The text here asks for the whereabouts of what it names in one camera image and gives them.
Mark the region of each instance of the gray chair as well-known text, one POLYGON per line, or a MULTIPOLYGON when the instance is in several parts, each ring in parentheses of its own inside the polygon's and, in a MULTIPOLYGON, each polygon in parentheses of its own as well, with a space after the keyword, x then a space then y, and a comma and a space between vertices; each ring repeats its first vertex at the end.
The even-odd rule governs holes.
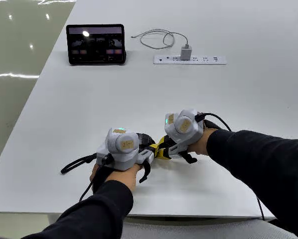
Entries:
POLYGON ((124 222, 122 239, 297 239, 267 222, 253 219, 242 222, 189 226, 158 225, 152 221, 124 222))

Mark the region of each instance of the yellow component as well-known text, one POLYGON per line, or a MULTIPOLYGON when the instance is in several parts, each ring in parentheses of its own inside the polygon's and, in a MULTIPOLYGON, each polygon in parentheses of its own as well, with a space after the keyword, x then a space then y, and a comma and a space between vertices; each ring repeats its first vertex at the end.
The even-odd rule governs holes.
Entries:
POLYGON ((162 137, 158 143, 158 145, 162 144, 164 142, 164 137, 162 137))
POLYGON ((154 157, 156 157, 158 154, 158 150, 159 150, 159 144, 154 143, 154 144, 150 145, 150 147, 154 148, 154 157))
POLYGON ((167 157, 164 156, 164 151, 165 150, 168 150, 168 149, 166 149, 166 148, 159 149, 159 152, 158 152, 158 155, 156 156, 156 158, 170 160, 170 158, 167 158, 167 157))

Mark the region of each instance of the black long sleeve shirt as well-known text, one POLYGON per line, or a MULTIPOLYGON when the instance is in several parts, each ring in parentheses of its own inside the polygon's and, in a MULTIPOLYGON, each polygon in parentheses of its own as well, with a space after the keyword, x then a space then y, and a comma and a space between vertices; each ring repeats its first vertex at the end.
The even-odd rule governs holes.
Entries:
MULTIPOLYGON (((298 139, 217 130, 209 137, 207 151, 298 236, 298 139)), ((130 190, 120 182, 108 181, 56 223, 25 238, 120 238, 123 219, 132 205, 130 190)))

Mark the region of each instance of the hand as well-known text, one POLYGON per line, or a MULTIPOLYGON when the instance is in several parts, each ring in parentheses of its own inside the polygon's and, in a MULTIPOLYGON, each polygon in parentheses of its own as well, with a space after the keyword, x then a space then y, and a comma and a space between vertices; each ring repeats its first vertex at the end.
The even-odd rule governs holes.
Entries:
POLYGON ((205 128, 203 131, 203 135, 198 142, 189 145, 188 152, 195 152, 196 154, 208 155, 207 152, 207 142, 210 135, 218 129, 216 128, 205 128))
MULTIPOLYGON (((90 181, 92 181, 95 177, 98 167, 99 165, 95 164, 93 172, 89 177, 90 181)), ((136 174, 140 169, 141 166, 139 164, 135 164, 132 168, 126 171, 114 171, 108 176, 105 182, 109 180, 116 180, 125 184, 130 189, 130 191, 133 191, 136 188, 136 174)))

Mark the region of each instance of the white table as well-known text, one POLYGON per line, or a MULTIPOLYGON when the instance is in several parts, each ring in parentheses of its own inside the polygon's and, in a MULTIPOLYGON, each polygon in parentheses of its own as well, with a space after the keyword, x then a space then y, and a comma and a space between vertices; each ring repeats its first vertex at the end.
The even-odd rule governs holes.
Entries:
MULTIPOLYGON (((70 66, 62 30, 0 157, 0 212, 63 212, 93 166, 62 176, 64 165, 94 153, 112 126, 159 140, 167 112, 196 108, 233 130, 298 137, 298 1, 79 0, 66 24, 84 23, 124 24, 127 63, 70 66), (154 65, 183 40, 155 51, 130 39, 151 28, 184 33, 193 54, 225 55, 228 65, 154 65)), ((260 216, 253 192, 208 157, 152 167, 132 215, 260 216)))

